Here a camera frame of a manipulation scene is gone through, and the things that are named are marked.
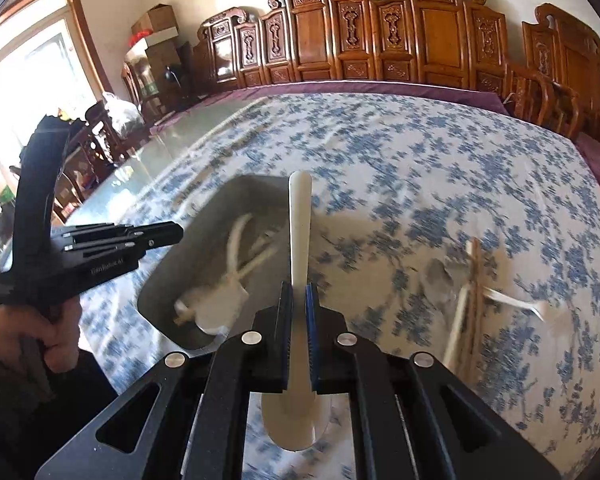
blue and white tablecloth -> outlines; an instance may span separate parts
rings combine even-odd
[[[442,357],[443,314],[419,293],[430,258],[481,238],[487,286],[568,309],[559,330],[487,306],[480,380],[470,386],[567,478],[600,446],[600,188],[571,143],[477,108],[379,94],[267,97],[203,137],[126,213],[187,224],[242,173],[310,171],[310,278],[321,303],[383,351]],[[135,310],[165,250],[84,295],[82,328],[118,390],[174,345]],[[248,479],[353,478],[346,398],[309,450],[277,448],[252,396]]]

person's arm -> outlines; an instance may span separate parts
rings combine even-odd
[[[78,298],[62,306],[52,325],[29,306],[0,306],[0,478],[17,479],[16,443],[24,421],[40,402],[52,398],[40,355],[23,351],[24,337],[38,339],[47,350],[46,366],[55,373],[71,370],[78,359]]]

cardboard box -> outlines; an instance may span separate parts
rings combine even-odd
[[[170,27],[178,27],[176,15],[173,13],[173,7],[170,5],[158,4],[140,16],[140,19],[131,27],[131,34],[135,35],[146,28],[158,32],[159,30]]]

triangular cutout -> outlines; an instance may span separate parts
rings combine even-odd
[[[159,392],[157,383],[147,384],[96,431],[98,441],[132,453]]]
[[[460,446],[465,452],[472,453],[497,438],[498,431],[472,406],[467,404],[453,388],[442,386],[440,397],[445,403]]]

red object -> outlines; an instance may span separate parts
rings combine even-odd
[[[131,38],[129,38],[129,48],[132,48],[138,41],[142,40],[142,38],[146,38],[147,36],[150,36],[153,33],[154,32],[150,28],[145,28],[137,34],[134,34]]]

